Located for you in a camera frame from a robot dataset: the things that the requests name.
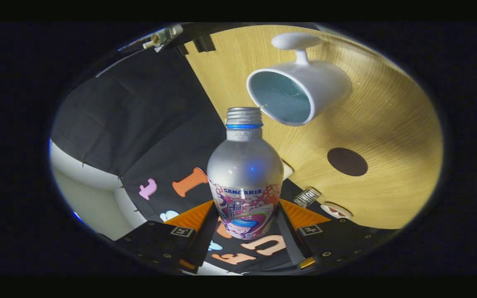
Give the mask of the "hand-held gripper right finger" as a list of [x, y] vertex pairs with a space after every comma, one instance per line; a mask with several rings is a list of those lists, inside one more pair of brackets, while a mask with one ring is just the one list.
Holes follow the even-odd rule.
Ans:
[[287, 200], [280, 200], [278, 212], [301, 257], [297, 267], [302, 272], [332, 272], [384, 243], [383, 229], [329, 219]]

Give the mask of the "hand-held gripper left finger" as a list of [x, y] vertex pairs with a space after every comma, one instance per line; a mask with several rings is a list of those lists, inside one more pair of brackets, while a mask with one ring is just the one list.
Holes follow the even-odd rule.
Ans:
[[117, 240], [129, 256], [167, 275], [195, 275], [217, 229], [219, 213], [205, 202], [167, 222], [147, 221]]

